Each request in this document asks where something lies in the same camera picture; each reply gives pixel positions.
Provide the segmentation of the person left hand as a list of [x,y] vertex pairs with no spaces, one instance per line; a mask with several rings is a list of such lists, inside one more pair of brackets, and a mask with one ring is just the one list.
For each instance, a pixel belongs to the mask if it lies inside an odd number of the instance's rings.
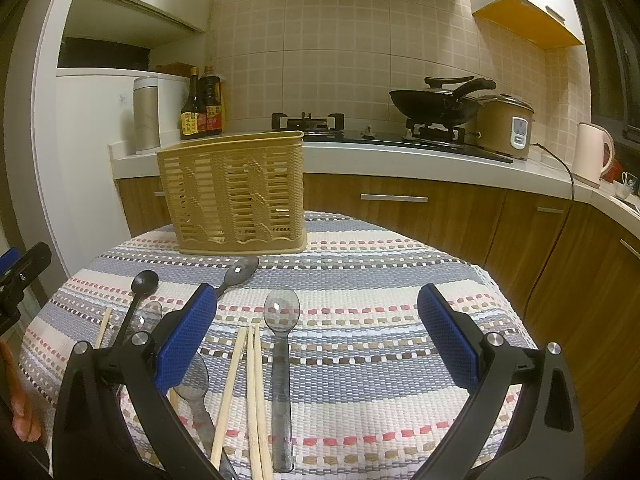
[[1,359],[6,364],[12,427],[21,441],[37,442],[42,435],[42,427],[37,415],[32,410],[32,402],[18,379],[12,351],[5,342],[1,343]]

